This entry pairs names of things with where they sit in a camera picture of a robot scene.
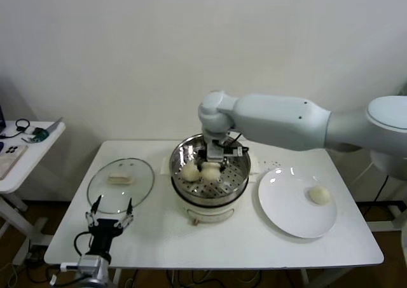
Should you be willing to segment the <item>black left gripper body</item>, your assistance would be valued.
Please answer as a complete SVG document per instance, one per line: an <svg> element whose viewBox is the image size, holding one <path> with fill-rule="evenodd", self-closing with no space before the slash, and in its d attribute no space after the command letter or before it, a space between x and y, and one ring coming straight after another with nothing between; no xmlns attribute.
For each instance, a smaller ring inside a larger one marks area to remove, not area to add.
<svg viewBox="0 0 407 288"><path fill-rule="evenodd" d="M123 228L118 223L115 219L99 219L97 226L93 224L88 227L93 236L89 255L109 254L113 239L123 233Z"/></svg>

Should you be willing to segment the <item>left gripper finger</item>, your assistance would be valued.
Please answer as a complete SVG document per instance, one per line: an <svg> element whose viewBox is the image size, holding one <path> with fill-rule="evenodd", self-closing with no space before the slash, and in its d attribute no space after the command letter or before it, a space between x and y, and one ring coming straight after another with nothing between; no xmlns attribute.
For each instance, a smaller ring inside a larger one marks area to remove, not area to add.
<svg viewBox="0 0 407 288"><path fill-rule="evenodd" d="M100 201L101 196L99 195L98 199L92 204L90 211L85 213L86 221L89 228L93 228L99 225L99 222L96 218L96 213L98 211Z"/></svg>
<svg viewBox="0 0 407 288"><path fill-rule="evenodd" d="M132 199L129 199L126 214L114 224L115 228L125 230L134 220Z"/></svg>

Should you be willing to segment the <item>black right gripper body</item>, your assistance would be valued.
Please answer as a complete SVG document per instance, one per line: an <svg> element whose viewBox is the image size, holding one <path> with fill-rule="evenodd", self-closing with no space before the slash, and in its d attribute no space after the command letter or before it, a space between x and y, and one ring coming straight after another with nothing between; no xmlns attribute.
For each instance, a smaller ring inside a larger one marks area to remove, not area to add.
<svg viewBox="0 0 407 288"><path fill-rule="evenodd" d="M223 161L224 144L226 142L227 142L227 138L223 138L223 139L205 138L207 160L208 161Z"/></svg>

